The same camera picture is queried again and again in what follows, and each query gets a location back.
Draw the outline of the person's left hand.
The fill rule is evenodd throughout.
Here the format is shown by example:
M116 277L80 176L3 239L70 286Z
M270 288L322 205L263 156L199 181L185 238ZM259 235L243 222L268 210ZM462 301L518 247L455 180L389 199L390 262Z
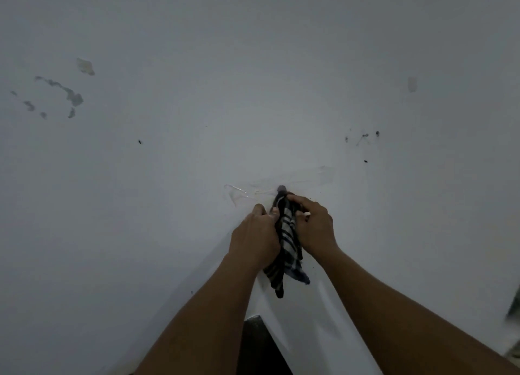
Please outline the person's left hand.
M262 204L256 204L231 234L228 253L256 272L269 266L281 249L268 213Z

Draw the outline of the person's right hand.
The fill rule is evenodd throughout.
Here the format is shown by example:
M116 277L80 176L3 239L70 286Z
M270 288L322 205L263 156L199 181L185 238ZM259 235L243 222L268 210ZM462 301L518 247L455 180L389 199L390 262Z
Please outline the person's right hand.
M320 203L307 197L288 194L288 200L298 204L296 214L310 214L307 229L297 229L303 249L321 266L328 264L341 250L336 242L333 219Z

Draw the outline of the black and white checked cloth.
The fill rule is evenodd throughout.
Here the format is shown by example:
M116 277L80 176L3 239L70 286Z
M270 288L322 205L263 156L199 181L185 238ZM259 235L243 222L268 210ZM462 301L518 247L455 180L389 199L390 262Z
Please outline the black and white checked cloth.
M299 206L288 200L288 194L290 193L284 195L277 193L272 204L272 207L277 207L280 211L275 229L281 249L275 260L263 270L279 299L284 296L284 276L289 276L305 285L310 284L310 279L302 268L302 246L295 227L295 214Z

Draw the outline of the person's left forearm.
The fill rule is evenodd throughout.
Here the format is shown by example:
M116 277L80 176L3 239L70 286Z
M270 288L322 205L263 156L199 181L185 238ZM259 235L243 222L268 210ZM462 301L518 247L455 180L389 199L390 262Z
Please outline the person's left forearm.
M133 375L236 375L260 257L229 252L171 320Z

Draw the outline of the person's right forearm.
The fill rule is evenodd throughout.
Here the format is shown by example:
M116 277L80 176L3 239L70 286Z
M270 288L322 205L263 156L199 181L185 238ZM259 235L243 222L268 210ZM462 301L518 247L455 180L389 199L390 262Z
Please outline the person's right forearm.
M520 369L387 286L337 246L308 247L384 375L520 375Z

